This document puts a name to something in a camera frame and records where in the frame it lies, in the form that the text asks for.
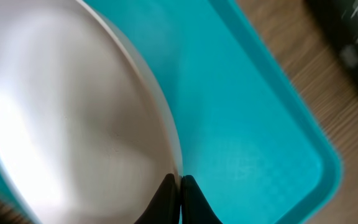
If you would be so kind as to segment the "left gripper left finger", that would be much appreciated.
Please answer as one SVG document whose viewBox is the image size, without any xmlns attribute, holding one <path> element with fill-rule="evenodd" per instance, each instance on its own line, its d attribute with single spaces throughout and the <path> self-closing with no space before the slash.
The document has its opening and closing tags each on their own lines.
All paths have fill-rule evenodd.
<svg viewBox="0 0 358 224">
<path fill-rule="evenodd" d="M 135 224 L 178 224 L 180 194 L 173 174 L 167 174 Z"/>
</svg>

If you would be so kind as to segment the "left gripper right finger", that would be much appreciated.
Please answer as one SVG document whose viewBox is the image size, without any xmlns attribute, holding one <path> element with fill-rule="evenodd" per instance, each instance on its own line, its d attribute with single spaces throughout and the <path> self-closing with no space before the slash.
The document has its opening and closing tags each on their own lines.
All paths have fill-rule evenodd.
<svg viewBox="0 0 358 224">
<path fill-rule="evenodd" d="M 222 224 L 192 175 L 181 178 L 182 224 Z"/>
</svg>

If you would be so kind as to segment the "large white plate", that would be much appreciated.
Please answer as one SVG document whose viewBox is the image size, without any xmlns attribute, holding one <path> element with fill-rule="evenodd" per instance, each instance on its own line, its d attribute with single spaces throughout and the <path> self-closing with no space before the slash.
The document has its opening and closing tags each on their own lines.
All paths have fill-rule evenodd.
<svg viewBox="0 0 358 224">
<path fill-rule="evenodd" d="M 36 223 L 134 223 L 183 166 L 126 36 L 84 1 L 0 1 L 0 173 Z"/>
</svg>

